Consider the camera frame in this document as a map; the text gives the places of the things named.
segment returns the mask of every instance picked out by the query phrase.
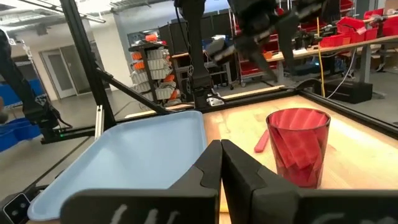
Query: metal pole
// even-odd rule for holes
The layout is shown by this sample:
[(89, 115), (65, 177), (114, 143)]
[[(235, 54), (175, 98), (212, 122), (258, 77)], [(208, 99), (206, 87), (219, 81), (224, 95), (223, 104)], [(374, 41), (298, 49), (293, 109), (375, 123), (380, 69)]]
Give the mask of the metal pole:
[(97, 106), (95, 119), (95, 135), (94, 140), (97, 140), (104, 132), (104, 111), (102, 105)]
[(109, 104), (108, 97), (106, 96), (105, 88), (102, 80), (97, 76), (97, 65), (95, 58), (91, 51), (90, 43), (75, 1), (60, 0), (65, 19), (68, 23), (70, 33), (72, 34), (73, 41), (75, 42), (77, 52), (79, 53), (81, 64), (85, 70), (88, 83), (90, 84), (95, 103), (97, 106), (102, 105), (104, 110), (104, 130), (112, 128), (116, 125), (113, 116), (112, 107)]
[(371, 70), (371, 46), (370, 44), (363, 46), (361, 55), (361, 69), (359, 81), (369, 83), (370, 70)]

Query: red cup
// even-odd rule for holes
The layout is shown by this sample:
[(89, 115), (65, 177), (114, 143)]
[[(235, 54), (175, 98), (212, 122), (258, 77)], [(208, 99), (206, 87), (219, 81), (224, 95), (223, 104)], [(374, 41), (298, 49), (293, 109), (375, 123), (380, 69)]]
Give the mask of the red cup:
[(267, 119), (277, 173), (295, 185), (316, 189), (322, 179), (330, 116), (309, 108), (292, 108)]

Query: workbench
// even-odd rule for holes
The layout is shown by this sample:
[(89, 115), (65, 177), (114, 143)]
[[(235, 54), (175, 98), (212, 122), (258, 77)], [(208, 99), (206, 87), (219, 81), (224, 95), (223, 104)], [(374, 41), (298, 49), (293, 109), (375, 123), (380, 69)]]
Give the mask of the workbench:
[[(233, 98), (264, 93), (279, 86), (225, 96)], [(184, 105), (170, 109), (184, 108)], [(266, 117), (286, 108), (316, 108), (331, 116), (328, 147), (325, 155), (321, 189), (397, 189), (398, 141), (359, 124), (302, 96), (292, 96), (247, 106), (235, 107), (203, 115), (208, 143), (214, 139), (229, 139), (253, 158), (276, 172), (270, 143), (262, 154), (254, 153), (254, 146), (266, 130)], [(127, 118), (154, 113), (146, 111)], [(230, 223), (225, 195), (221, 193), (220, 223)], [(29, 224), (58, 224), (28, 222)]]
[[(347, 44), (338, 47), (323, 47), (321, 48), (321, 54), (333, 54), (336, 52), (344, 52), (344, 51), (353, 51), (354, 49), (361, 48), (361, 67), (359, 69), (359, 81), (364, 83), (369, 83), (370, 71), (371, 71), (371, 54), (374, 47), (374, 44), (386, 44), (389, 42), (398, 42), (398, 35), (390, 36), (390, 37), (381, 37), (374, 40), (368, 40), (360, 43)], [(294, 54), (294, 59), (307, 58), (312, 56), (318, 56), (318, 49), (314, 49), (314, 47), (310, 47), (306, 52)], [(179, 57), (186, 57), (188, 53), (178, 54), (172, 56), (175, 60)], [(284, 66), (283, 61), (285, 60), (284, 56), (281, 52), (279, 54), (272, 56), (272, 58), (267, 59), (268, 62), (277, 62), (277, 77), (278, 85), (284, 85)]]

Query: yellow cable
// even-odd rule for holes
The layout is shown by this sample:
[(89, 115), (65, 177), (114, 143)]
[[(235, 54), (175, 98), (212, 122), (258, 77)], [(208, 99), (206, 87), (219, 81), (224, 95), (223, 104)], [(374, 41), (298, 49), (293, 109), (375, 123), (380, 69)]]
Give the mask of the yellow cable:
[[(319, 28), (319, 17), (317, 17), (317, 28), (318, 28), (318, 37), (320, 37), (320, 28)], [(322, 96), (325, 97), (325, 80), (323, 79), (323, 65), (322, 65), (322, 54), (321, 54), (321, 45), (318, 43), (318, 56), (319, 56), (319, 65), (321, 66), (321, 80), (322, 80)]]

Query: ceiling light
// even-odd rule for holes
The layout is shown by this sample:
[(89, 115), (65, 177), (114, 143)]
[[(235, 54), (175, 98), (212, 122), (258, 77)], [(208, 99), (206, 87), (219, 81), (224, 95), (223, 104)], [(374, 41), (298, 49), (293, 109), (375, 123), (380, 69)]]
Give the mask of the ceiling light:
[(20, 0), (29, 4), (33, 4), (35, 6), (41, 6), (41, 7), (53, 7), (53, 4), (50, 4), (48, 2), (45, 1), (41, 1), (41, 0)]
[[(40, 6), (40, 7), (43, 7), (45, 9), (53, 11), (53, 12), (63, 12), (62, 7), (56, 6), (54, 4), (50, 4), (50, 3), (45, 2), (45, 1), (41, 1), (41, 0), (20, 0), (20, 1), (26, 2), (26, 3), (29, 3), (29, 4), (33, 4), (35, 6)], [(97, 18), (95, 16), (90, 16), (90, 15), (83, 14), (83, 13), (79, 13), (79, 15), (82, 18), (88, 19), (90, 21), (99, 22), (99, 23), (105, 23), (106, 22), (105, 20)]]
[(83, 14), (83, 13), (80, 13), (80, 16), (85, 18), (85, 19), (88, 19), (90, 21), (94, 21), (94, 22), (99, 22), (99, 23), (105, 23), (106, 22), (103, 19), (97, 18), (95, 16), (90, 16), (90, 15), (87, 15), (87, 14)]
[(63, 9), (62, 9), (62, 7), (61, 7), (61, 6), (55, 6), (55, 10), (56, 10), (56, 11), (63, 12)]

